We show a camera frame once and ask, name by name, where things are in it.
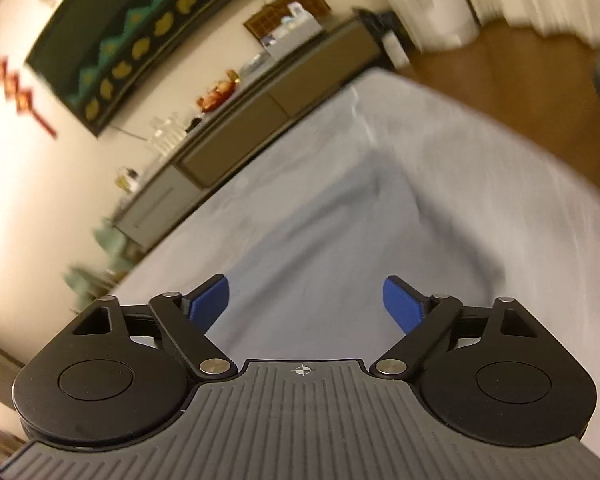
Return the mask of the clear glass bottles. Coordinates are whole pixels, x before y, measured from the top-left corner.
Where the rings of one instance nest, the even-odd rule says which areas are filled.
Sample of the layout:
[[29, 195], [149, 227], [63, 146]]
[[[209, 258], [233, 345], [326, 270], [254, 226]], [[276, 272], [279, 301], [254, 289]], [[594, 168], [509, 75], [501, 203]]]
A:
[[151, 122], [149, 146], [162, 156], [170, 155], [186, 138], [185, 126], [176, 115], [156, 117]]

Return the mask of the white box on sideboard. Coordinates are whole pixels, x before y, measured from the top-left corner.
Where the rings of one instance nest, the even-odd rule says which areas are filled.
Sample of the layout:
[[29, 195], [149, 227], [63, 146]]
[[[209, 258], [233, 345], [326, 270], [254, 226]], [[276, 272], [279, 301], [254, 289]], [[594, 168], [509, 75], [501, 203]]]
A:
[[284, 16], [276, 29], [261, 39], [264, 50], [277, 61], [324, 32], [315, 16], [300, 2], [289, 3], [287, 8], [290, 15]]

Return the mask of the red paper wall decoration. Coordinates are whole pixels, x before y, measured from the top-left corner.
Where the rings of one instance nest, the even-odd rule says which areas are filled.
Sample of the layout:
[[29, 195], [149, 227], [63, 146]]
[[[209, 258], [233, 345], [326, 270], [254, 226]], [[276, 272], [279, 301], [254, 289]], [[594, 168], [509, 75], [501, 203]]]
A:
[[56, 130], [35, 109], [33, 91], [31, 88], [20, 84], [18, 70], [8, 69], [8, 57], [0, 56], [0, 87], [4, 90], [6, 101], [15, 103], [18, 115], [28, 115], [54, 140], [57, 139]]

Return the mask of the red orange ornament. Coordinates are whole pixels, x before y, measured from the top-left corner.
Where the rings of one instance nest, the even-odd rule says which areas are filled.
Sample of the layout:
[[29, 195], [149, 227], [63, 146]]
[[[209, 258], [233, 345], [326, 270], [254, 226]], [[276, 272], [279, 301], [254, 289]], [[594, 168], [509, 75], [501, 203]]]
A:
[[234, 70], [228, 70], [226, 77], [217, 81], [211, 89], [196, 101], [201, 113], [208, 114], [222, 106], [236, 91], [239, 75]]

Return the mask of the white air purifier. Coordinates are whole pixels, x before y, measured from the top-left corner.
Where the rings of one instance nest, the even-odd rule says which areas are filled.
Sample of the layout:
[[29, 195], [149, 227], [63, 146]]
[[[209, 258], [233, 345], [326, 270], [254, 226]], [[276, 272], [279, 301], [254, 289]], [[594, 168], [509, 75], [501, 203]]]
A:
[[422, 52], [471, 44], [480, 32], [469, 0], [388, 0], [412, 43]]

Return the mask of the grey trousers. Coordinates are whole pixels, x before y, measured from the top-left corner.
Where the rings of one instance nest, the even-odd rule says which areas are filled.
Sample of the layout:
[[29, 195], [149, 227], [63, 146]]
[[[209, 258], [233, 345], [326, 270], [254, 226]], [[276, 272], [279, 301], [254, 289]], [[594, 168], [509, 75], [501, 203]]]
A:
[[240, 178], [230, 302], [210, 339], [249, 359], [376, 359], [402, 335], [382, 301], [398, 276], [424, 294], [492, 301], [501, 267], [414, 185], [357, 91], [289, 133]]

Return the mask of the green plastic chair near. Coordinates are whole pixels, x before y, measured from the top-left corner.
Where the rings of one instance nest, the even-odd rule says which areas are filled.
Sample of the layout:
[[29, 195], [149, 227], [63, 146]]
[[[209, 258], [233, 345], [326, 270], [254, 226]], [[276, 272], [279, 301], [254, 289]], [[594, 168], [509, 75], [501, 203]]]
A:
[[70, 266], [62, 278], [76, 295], [71, 307], [73, 312], [85, 310], [94, 300], [106, 296], [115, 288], [145, 257], [145, 252], [105, 220], [100, 228], [94, 229], [94, 239], [107, 257], [104, 270], [94, 270], [87, 266]]

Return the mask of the long low grey sideboard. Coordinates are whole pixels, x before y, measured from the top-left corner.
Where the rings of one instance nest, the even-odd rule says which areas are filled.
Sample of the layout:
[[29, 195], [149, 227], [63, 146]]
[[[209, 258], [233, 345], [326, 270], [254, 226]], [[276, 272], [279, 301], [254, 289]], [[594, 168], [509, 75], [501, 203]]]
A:
[[370, 26], [350, 18], [283, 60], [263, 64], [187, 136], [112, 224], [151, 250], [243, 166], [382, 57]]

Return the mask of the dark wall hanging yellow motifs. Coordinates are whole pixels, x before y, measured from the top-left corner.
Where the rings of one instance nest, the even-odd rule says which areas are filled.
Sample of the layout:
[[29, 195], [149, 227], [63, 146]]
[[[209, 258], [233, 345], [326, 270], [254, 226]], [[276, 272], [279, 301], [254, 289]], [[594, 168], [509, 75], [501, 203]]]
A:
[[233, 0], [64, 0], [26, 63], [98, 136], [140, 79]]

